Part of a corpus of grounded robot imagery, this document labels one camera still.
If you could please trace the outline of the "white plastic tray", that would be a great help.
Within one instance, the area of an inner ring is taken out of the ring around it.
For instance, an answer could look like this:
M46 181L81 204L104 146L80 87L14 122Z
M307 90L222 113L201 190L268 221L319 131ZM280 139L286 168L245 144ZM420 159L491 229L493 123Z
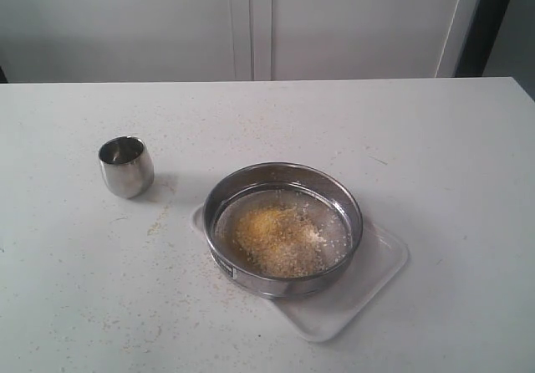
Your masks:
M401 271L409 260L405 242L369 220L352 262L324 291L301 299L265 299L304 340L333 339Z

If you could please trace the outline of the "grain mixture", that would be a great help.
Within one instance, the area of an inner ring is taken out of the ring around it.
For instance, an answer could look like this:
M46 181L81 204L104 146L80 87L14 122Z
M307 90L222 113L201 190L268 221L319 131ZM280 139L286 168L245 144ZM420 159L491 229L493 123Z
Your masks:
M260 207L235 222L232 241L259 273L274 278L301 278L327 268L326 240L309 217L292 207Z

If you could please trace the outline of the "white cabinet with doors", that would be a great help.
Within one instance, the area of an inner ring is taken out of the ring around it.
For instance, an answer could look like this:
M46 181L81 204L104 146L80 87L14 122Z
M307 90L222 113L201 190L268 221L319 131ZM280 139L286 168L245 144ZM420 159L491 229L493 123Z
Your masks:
M454 74L478 0L1 0L21 82Z

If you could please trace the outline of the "round steel mesh sieve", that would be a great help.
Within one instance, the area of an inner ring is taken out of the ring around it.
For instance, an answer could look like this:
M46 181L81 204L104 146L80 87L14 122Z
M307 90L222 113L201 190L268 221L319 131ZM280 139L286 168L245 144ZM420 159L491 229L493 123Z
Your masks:
M219 181L200 208L212 259L236 286L265 299L316 294L339 280L364 231L359 204L328 174L266 162Z

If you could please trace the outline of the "stainless steel cup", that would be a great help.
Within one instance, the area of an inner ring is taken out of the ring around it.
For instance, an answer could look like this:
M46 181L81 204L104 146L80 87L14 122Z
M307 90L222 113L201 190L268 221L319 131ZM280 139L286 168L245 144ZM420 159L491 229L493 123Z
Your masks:
M117 197L137 197L154 182L153 162L138 137L128 135L107 141L100 147L98 157L104 184Z

